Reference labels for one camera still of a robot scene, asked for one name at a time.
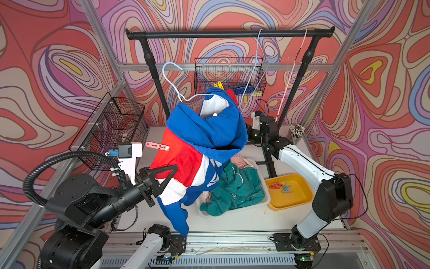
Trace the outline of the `blue red white jacket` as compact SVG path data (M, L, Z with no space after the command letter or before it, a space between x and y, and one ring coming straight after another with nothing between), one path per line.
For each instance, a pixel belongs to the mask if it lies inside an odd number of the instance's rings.
M157 200L180 235L189 233L184 206L217 187L224 167L247 139L245 120L231 89L209 88L199 112L184 103L173 109L161 141L169 149L160 150L150 168L178 168Z

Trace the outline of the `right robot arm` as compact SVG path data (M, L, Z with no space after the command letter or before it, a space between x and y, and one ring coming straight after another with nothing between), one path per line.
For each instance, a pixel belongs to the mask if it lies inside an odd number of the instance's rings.
M318 232L336 217L353 207L350 176L337 174L306 156L291 140L279 135L275 119L260 111L252 116L253 125L247 127L248 140L259 144L265 156L292 167L316 192L312 210L291 229L287 242L295 250L302 250Z

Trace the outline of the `pink patterned kids jacket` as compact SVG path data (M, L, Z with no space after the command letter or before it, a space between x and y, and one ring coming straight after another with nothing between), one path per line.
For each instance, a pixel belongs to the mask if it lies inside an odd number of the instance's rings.
M231 158L231 162L233 164L235 164L239 169L244 169L247 167L251 167L254 168L253 164L248 161L247 159L239 156L239 155L235 155ZM211 192L210 191L205 191L200 195L200 201L201 203L209 203L211 201Z

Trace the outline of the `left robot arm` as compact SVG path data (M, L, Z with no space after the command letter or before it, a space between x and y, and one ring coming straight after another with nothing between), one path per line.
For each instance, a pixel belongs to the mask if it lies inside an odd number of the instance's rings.
M80 157L98 159L114 171L120 186L107 188L88 174L78 174L63 181L50 199L34 189L36 179L51 166ZM67 152L55 156L31 171L23 182L28 199L58 218L58 226L40 252L38 269L89 269L103 256L109 236L100 228L140 202L154 206L154 198L162 194L178 172L176 165L141 169L138 182L132 184L114 159L91 151Z

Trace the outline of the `green kids jacket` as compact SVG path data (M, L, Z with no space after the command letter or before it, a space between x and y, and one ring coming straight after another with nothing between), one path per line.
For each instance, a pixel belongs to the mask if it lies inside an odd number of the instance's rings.
M221 216L229 211L257 205L265 199L258 171L252 167L239 168L228 162L215 189L210 191L208 202L199 210L209 216Z

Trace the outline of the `yellow clothespin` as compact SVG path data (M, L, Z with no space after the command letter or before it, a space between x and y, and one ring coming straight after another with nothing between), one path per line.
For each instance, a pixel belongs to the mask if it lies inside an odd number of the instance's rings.
M220 81L216 82L214 84L214 87L217 87L217 88L219 88L221 90L224 90L224 86L223 86L222 82L220 82Z

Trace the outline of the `pink plastic hanger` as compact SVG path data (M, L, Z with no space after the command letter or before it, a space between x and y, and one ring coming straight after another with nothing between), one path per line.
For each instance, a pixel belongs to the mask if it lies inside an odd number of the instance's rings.
M300 52L301 52L301 50L303 48L303 45L304 45L304 42L305 42L305 39L306 39L306 36L307 36L307 32L308 32L308 28L305 29L305 33L303 35L303 39L302 39L301 45L300 45L300 47L299 47L299 49L298 49L298 51L296 53L294 61L292 62L292 69L288 72L288 77L287 77L288 80L287 80L287 83L285 85L284 92L283 92L283 95L282 95L282 98L281 98L281 103L280 103L280 106L278 108L277 115L276 115L276 118L275 118L278 121L278 123L283 123L283 120L281 119L281 114L282 114L282 112L281 112L281 106L284 104L284 101L286 100L287 90L290 87L290 82L292 80L293 71L294 71L294 69L296 67L298 57L299 57Z

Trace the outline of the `light blue clothespin green jacket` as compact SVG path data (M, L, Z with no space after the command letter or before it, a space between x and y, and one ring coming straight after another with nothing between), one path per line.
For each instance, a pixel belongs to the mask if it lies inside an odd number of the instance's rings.
M285 185L283 186L283 190L284 190L284 191L288 191L291 187L292 187L291 185L285 184Z

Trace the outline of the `light blue hanger green jacket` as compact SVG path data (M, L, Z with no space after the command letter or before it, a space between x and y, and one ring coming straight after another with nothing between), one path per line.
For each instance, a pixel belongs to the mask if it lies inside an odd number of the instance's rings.
M257 66L257 64L259 63L258 62L258 51L259 51L259 48L260 48L260 42L259 42L259 39L260 39L260 35L261 35L261 33L262 33L262 30L263 29L260 29L259 31L258 31L258 34L257 34L257 38L256 38L256 50L255 50L255 54L254 54L254 65L253 65L253 69L252 69L252 71L251 71L251 73L250 73L250 76L249 76L249 78L248 78L248 81L247 81L247 83L246 83L246 86L248 86L250 83L251 83L251 81L252 81L252 78L253 78L253 76L254 76L254 73L255 73L255 71L256 71L256 66ZM254 86L255 87L255 90L254 90L254 92L253 93L251 93L251 94L249 94L249 97L248 97L248 101L247 102L245 102L244 100L245 100L245 94L243 94L242 96L241 96L241 100L240 100L240 104L242 105L244 105L243 107L242 107L242 109L241 109L241 114L243 114L244 113L244 110L246 109L246 107L248 106L248 102L249 102L249 100L250 100L250 98L251 97L253 97L254 96L254 93L255 93L255 91L256 91L256 86Z

